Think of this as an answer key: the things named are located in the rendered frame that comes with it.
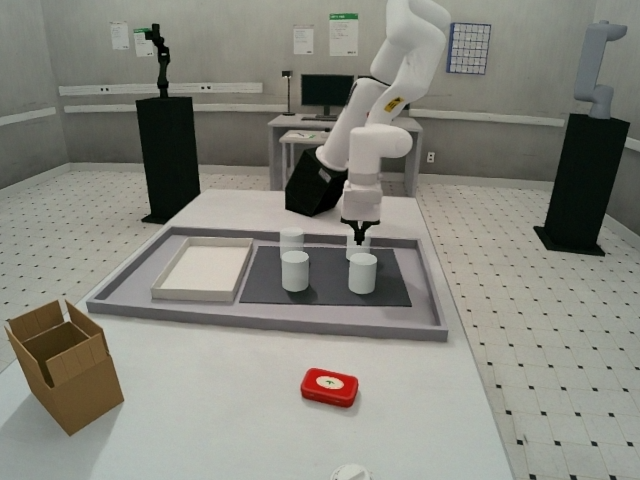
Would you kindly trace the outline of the brown cardboard box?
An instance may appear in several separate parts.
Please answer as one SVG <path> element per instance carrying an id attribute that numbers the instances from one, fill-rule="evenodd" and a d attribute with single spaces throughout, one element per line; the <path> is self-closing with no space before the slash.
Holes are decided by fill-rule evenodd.
<path id="1" fill-rule="evenodd" d="M 64 300 L 71 321 L 57 299 L 4 328 L 31 392 L 70 437 L 125 399 L 103 328 Z"/>

